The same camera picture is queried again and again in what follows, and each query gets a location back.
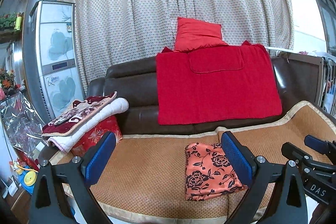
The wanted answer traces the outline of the orange black floral garment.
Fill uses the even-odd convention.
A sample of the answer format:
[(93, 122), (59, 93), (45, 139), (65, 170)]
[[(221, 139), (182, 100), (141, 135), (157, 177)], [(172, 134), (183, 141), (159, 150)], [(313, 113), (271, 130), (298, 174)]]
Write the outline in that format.
[(185, 147), (185, 200), (206, 201), (245, 190), (221, 144), (191, 143)]

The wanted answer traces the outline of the white quilted folded blanket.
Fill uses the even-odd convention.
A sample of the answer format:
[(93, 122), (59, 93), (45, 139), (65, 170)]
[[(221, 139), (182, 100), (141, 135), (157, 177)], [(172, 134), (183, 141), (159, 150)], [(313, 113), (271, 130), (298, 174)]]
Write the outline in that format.
[(84, 111), (84, 118), (80, 118), (74, 129), (65, 136), (55, 135), (47, 139), (48, 145), (58, 147), (60, 151), (68, 153), (86, 132), (93, 129), (99, 122), (114, 114), (126, 112), (129, 104), (125, 98), (113, 98), (98, 107), (89, 107)]

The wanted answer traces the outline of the blue yellow toy container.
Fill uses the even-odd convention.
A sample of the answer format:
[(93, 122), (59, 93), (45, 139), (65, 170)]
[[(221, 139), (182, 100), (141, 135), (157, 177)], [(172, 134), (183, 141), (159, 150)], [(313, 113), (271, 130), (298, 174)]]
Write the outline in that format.
[(18, 161), (10, 163), (10, 167), (12, 175), (19, 186), (22, 186), (23, 189), (32, 196), (37, 181), (38, 171)]

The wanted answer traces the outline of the maroon floral folded blanket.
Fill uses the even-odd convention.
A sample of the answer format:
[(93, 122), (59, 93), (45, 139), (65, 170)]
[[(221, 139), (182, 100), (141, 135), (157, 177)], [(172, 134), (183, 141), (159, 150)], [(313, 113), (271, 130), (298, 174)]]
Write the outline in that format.
[(84, 101), (75, 100), (60, 116), (42, 128), (42, 137), (68, 136), (96, 115), (105, 106), (112, 103), (117, 92), (109, 96), (91, 96)]

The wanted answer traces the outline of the red egg roll tin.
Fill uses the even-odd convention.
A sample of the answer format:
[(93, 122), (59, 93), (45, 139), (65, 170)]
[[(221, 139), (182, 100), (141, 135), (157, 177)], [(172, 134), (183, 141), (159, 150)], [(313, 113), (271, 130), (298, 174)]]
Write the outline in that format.
[(122, 133), (118, 126), (117, 118), (114, 115), (99, 122), (94, 128), (87, 131), (72, 147), (72, 154), (74, 156), (83, 156), (86, 151), (96, 145), (107, 132), (115, 134), (117, 143), (122, 140)]

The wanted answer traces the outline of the woven bamboo seat mat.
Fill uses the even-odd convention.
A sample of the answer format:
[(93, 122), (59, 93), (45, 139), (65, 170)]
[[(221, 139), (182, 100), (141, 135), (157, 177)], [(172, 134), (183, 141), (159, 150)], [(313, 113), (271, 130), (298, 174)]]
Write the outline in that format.
[[(224, 127), (218, 127), (190, 136), (125, 136), (91, 192), (108, 216), (130, 223), (223, 223), (244, 193), (206, 201), (185, 200), (185, 147), (196, 141), (217, 143), (224, 131)], [(254, 155), (262, 155), (269, 162), (286, 162), (281, 154), (286, 142), (316, 161), (328, 162), (326, 156), (307, 147), (303, 140), (313, 135), (333, 141), (335, 121), (310, 102), (301, 101), (275, 122), (235, 128), (232, 133)]]

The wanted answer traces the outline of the clear plastic wrapped package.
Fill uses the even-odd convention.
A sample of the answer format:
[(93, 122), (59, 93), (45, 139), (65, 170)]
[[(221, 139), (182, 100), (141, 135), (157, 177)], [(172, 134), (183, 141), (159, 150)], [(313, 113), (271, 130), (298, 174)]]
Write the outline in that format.
[(36, 159), (39, 155), (38, 145), (44, 145), (41, 119), (33, 104), (17, 92), (1, 102), (1, 119), (10, 144), (25, 156)]

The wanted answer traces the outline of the red knit blanket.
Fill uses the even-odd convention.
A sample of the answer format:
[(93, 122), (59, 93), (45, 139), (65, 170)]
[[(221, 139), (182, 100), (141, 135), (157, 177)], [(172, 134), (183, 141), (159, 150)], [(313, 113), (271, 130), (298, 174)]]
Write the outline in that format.
[(158, 123), (263, 119), (282, 113), (273, 65), (261, 44), (156, 56)]

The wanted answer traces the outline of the dark brown leather sofa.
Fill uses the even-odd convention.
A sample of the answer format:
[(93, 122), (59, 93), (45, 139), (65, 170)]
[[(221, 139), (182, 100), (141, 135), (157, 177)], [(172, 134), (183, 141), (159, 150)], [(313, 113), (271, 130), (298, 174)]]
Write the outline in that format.
[[(324, 58), (283, 52), (281, 56), (272, 59), (272, 64), (284, 114), (300, 101), (318, 104), (325, 75)], [(129, 102), (128, 111), (117, 115), (119, 128), (124, 135), (193, 135), (214, 131), (219, 126), (254, 126), (282, 118), (282, 115), (278, 115), (265, 119), (161, 126), (158, 123), (156, 63), (153, 57), (112, 65), (105, 77), (90, 82), (87, 95), (107, 96), (113, 92)]]

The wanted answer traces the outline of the artificial flower arrangement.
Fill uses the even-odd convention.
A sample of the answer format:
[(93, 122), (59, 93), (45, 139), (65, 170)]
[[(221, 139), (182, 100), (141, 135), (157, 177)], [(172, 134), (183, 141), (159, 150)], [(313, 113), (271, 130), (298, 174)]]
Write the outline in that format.
[(11, 96), (18, 90), (18, 86), (15, 83), (15, 74), (12, 69), (6, 71), (3, 68), (1, 68), (0, 78), (1, 78), (1, 88), (6, 96)]

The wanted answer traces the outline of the white floral standing air conditioner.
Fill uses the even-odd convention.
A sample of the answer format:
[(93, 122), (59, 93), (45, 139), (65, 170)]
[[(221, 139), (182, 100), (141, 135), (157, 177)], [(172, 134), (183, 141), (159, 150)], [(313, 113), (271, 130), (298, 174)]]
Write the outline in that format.
[(25, 36), (23, 61), (29, 95), (47, 123), (74, 100), (84, 98), (75, 48), (75, 5), (37, 1), (29, 14)]

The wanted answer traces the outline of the red satin pillow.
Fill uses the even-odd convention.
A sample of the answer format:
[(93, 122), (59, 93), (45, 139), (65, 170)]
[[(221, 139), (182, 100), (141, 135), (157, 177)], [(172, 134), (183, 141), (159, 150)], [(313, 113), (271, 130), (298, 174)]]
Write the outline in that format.
[(175, 52), (189, 52), (202, 48), (227, 46), (222, 37), (222, 26), (201, 20), (178, 17)]

